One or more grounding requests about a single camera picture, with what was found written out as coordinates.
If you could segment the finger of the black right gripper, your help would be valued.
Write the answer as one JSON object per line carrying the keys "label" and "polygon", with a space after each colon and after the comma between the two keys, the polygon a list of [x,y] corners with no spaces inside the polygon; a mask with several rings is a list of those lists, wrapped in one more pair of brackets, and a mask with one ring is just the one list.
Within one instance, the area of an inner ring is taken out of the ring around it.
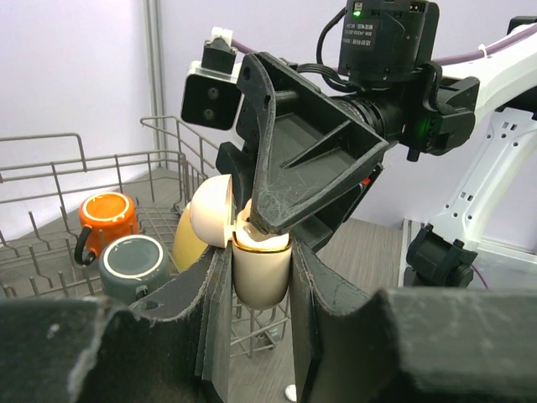
{"label": "finger of the black right gripper", "polygon": [[248,147],[239,149],[232,142],[220,144],[216,169],[222,175],[232,176],[232,194],[237,210],[242,210],[253,192],[256,154]]}
{"label": "finger of the black right gripper", "polygon": [[253,225],[290,232],[358,186],[388,142],[282,60],[251,53],[237,86],[259,131]]}

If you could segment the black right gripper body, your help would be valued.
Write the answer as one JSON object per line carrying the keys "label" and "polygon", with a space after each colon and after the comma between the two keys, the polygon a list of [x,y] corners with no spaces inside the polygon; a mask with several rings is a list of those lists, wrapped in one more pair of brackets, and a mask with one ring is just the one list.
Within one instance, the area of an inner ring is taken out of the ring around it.
{"label": "black right gripper body", "polygon": [[[385,139],[388,142],[388,149],[390,141],[395,140],[401,134],[404,123],[396,102],[383,100],[376,94],[352,94],[329,98],[334,100],[338,106],[358,117],[361,122],[370,127],[382,139]],[[358,186],[294,227],[289,233],[293,233],[313,249],[322,248],[365,198],[382,170],[382,161],[383,158]]]}

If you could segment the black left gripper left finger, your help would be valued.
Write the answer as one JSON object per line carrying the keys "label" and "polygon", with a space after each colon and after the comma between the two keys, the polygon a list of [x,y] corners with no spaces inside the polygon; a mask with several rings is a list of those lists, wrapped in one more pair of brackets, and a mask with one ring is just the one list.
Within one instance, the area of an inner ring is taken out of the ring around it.
{"label": "black left gripper left finger", "polygon": [[131,306],[107,297],[1,304],[4,402],[224,402],[232,253],[211,247]]}

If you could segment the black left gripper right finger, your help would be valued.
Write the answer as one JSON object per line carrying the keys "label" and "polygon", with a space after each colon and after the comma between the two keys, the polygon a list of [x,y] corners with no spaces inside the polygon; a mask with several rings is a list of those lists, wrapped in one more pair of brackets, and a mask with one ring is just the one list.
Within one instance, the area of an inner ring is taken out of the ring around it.
{"label": "black left gripper right finger", "polygon": [[398,288],[369,295],[294,241],[301,402],[533,402],[532,290]]}

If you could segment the beige earbud charging case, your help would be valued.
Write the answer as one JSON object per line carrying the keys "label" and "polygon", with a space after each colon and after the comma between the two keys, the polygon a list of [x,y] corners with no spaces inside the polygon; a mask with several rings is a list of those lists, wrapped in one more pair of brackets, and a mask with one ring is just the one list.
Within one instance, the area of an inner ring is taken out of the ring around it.
{"label": "beige earbud charging case", "polygon": [[218,175],[204,181],[190,201],[190,222],[196,236],[210,246],[232,246],[232,280],[243,305],[264,311],[279,304],[288,287],[292,239],[288,233],[242,245],[235,237],[239,223],[253,225],[252,201],[233,211],[232,177]]}

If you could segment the white earbud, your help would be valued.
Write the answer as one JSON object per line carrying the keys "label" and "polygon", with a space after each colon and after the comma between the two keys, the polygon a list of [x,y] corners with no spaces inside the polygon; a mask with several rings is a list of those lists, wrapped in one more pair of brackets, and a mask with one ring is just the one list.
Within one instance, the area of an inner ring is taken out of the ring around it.
{"label": "white earbud", "polygon": [[295,385],[288,385],[284,389],[284,395],[285,398],[289,402],[296,402],[297,401],[297,390]]}

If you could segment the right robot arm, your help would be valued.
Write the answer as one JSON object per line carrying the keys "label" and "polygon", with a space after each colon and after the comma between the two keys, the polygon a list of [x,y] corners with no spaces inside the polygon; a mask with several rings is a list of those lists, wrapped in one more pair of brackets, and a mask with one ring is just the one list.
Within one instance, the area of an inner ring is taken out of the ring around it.
{"label": "right robot arm", "polygon": [[216,167],[265,233],[294,233],[313,249],[327,244],[378,178],[385,152],[407,158],[462,146],[478,114],[503,112],[534,88],[529,58],[499,58],[533,36],[523,29],[489,50],[433,60],[440,9],[429,1],[350,1],[338,67],[322,60],[290,65],[249,51],[238,87],[239,134]]}

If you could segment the beige earbud in case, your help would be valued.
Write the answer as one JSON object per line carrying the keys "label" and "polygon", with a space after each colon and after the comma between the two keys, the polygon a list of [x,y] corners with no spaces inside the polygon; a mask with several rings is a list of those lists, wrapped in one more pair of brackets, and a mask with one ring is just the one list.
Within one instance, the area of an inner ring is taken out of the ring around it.
{"label": "beige earbud in case", "polygon": [[253,245],[269,239],[267,234],[260,233],[250,222],[239,223],[236,226],[235,237],[242,245]]}

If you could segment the yellow mug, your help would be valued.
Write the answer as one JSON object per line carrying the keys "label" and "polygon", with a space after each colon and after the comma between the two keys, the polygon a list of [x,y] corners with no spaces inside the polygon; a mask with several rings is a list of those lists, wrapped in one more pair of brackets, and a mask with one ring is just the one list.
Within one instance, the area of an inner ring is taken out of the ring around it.
{"label": "yellow mug", "polygon": [[175,232],[172,257],[179,271],[189,269],[205,252],[207,244],[192,229],[190,203],[185,206]]}

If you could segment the left aluminium frame post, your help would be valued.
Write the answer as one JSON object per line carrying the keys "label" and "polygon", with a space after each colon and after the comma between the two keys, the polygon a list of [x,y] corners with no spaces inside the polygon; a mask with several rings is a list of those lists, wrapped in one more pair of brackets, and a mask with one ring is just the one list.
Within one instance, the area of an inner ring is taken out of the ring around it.
{"label": "left aluminium frame post", "polygon": [[165,114],[165,94],[164,94],[164,68],[162,56],[162,30],[161,30],[161,9],[160,1],[144,1],[147,55],[149,63],[149,81],[151,98],[151,115],[154,120],[154,142],[155,148],[159,150],[159,167],[167,168],[167,135],[166,122],[163,119]]}

